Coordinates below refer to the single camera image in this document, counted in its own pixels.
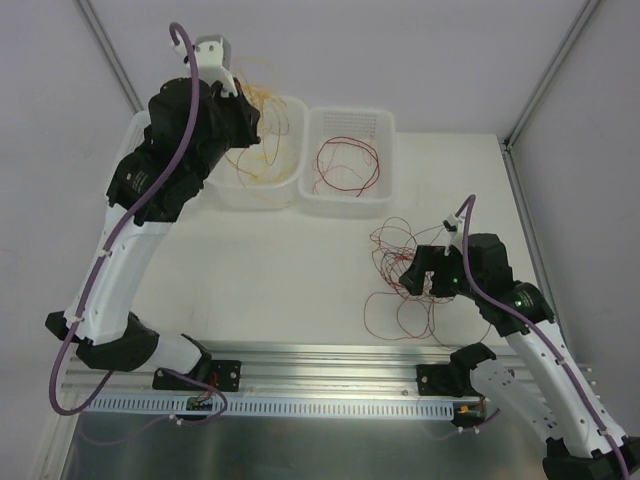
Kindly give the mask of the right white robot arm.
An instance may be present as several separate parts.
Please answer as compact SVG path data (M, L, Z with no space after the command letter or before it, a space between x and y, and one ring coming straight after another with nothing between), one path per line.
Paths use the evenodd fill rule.
M600 403L562 338L542 293L518 281L495 234L466 245L420 245L401 285L416 296L462 296L518 355L537 385L523 387L481 342L454 351L446 364L417 366L423 395L483 395L546 448L549 479L627 479L639 469L639 440Z

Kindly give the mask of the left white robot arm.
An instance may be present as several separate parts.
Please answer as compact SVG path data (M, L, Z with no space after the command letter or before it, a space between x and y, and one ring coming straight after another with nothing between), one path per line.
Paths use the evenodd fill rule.
M233 148L259 143L260 112L243 90L225 95L221 83L199 84L195 130L176 168L141 208L130 214L177 152L190 111L192 82L165 83L148 105L141 142L128 148L107 188L104 232L78 298L45 325L59 339L76 344L89 368L132 372L143 366L175 371L189 389L210 377L211 356L185 334L161 333L132 310L133 299L164 236L185 204L197 196L218 162Z

